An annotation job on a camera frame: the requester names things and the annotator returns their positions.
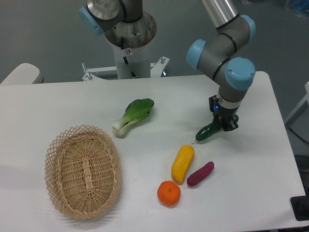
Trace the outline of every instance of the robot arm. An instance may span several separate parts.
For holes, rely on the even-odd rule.
[[[209,98],[213,121],[219,121],[224,131],[238,127],[233,116],[253,82],[255,67],[245,58],[233,58],[255,34],[255,23],[246,15],[239,16],[231,0],[202,0],[216,26],[218,35],[207,43],[195,41],[188,50],[187,61],[202,71],[220,87]]]
[[[80,16],[95,35],[103,35],[119,22],[133,23],[143,16],[142,0],[87,0]]]

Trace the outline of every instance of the wicker basket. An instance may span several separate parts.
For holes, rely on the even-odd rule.
[[[50,145],[45,181],[56,209],[73,219],[106,211],[121,186],[118,153],[109,135],[92,126],[71,128]]]

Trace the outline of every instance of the white table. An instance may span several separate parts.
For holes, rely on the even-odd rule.
[[[257,72],[239,108],[239,128],[193,145],[188,175],[213,161],[196,188],[181,186],[176,207],[156,191],[184,144],[212,120],[208,97],[218,86],[203,75],[0,87],[0,231],[236,232],[306,226],[290,197],[304,195],[269,77]],[[138,98],[155,102],[151,116],[126,138],[111,124]],[[106,214],[73,221],[54,209],[44,161],[63,131],[94,125],[113,138],[122,164],[119,200]]]

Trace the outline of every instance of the yellow squash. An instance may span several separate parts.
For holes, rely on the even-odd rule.
[[[187,170],[189,169],[192,160],[194,158],[194,149],[190,145],[183,145],[172,165],[172,178],[173,180],[181,185],[184,181]]]

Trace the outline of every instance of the metal rod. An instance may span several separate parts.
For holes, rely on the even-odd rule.
[[[232,0],[202,0],[202,2],[216,28],[227,23],[238,14]]]

